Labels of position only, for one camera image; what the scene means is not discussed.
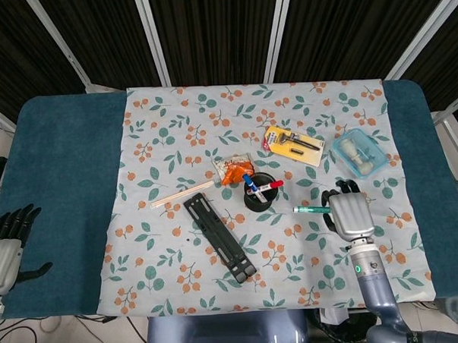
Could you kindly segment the right silver-black robot hand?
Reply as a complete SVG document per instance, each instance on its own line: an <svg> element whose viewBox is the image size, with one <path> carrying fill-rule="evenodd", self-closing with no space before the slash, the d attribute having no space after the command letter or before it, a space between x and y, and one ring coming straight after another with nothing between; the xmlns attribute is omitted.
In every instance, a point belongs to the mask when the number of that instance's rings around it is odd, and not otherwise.
<svg viewBox="0 0 458 343"><path fill-rule="evenodd" d="M327 227L347 242L372 237L374 220L357 183L342 179L336 186L321 194L321 205L329 210L323 214Z"/></svg>

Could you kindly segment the left silver-black robot hand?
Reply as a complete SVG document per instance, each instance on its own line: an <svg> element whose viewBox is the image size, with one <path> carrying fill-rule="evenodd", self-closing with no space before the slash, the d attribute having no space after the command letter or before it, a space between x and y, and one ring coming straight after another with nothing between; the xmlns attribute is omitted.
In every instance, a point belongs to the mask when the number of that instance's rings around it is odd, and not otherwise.
<svg viewBox="0 0 458 343"><path fill-rule="evenodd" d="M41 211L40 207L34 208L30 203L0 217L0 297L11 291L17 283L44 276L53 266L52 262L47 262L38 269L21 271L24 249L33 222Z"/></svg>

